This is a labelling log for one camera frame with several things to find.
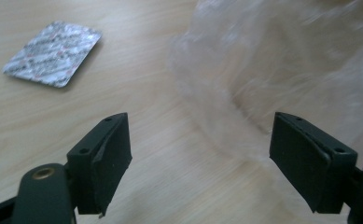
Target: transparent plastic bag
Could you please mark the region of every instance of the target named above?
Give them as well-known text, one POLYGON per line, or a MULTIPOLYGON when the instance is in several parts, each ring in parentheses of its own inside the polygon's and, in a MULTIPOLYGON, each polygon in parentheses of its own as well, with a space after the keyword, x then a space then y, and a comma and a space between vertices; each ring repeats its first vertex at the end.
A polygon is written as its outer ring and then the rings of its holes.
POLYGON ((203 0, 168 63, 219 150, 270 166, 282 111, 355 149, 362 167, 363 0, 203 0))

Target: tabletop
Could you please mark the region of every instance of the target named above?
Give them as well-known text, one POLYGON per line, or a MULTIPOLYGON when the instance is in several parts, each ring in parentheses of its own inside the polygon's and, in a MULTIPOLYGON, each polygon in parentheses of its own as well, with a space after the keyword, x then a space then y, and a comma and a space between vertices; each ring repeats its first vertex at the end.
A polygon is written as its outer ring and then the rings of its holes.
POLYGON ((266 169, 216 150, 184 107, 166 59, 196 3, 0 1, 0 202, 17 194, 27 171, 66 163, 96 123, 127 112, 132 163, 106 216, 78 223, 309 223, 285 209, 266 169), (3 75, 53 21, 103 34, 70 83, 57 89, 3 75))

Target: plastic bag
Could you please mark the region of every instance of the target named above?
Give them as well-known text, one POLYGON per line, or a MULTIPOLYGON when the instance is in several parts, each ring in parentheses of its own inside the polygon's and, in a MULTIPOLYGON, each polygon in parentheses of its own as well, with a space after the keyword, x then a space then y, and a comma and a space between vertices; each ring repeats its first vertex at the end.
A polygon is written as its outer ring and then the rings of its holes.
POLYGON ((355 149, 363 166, 363 0, 200 1, 169 67, 219 150, 269 166, 282 111, 355 149))

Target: wood grain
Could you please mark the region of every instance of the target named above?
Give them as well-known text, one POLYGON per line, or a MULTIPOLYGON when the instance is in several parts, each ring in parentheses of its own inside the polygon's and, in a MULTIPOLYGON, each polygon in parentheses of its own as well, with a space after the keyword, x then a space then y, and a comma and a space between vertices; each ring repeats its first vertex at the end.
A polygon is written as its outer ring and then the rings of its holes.
POLYGON ((78 223, 306 223, 289 214, 258 163, 218 152, 190 118, 166 69, 169 41, 196 0, 0 1, 0 202, 24 173, 65 163, 102 118, 128 112, 133 161, 107 216, 78 223), (2 75, 52 21, 103 32, 71 83, 55 89, 2 75))

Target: wooden table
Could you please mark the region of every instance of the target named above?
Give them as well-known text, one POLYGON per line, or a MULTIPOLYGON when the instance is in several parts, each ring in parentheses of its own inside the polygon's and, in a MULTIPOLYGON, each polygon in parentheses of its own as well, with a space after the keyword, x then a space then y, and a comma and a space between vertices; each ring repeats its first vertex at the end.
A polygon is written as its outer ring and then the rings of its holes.
POLYGON ((107 216, 78 223, 307 223, 287 212, 265 169, 215 150, 183 106, 166 58, 196 2, 0 1, 0 202, 17 194, 27 171, 66 163, 97 122, 128 112, 132 164, 107 216), (103 32, 69 85, 3 75, 52 21, 103 32))

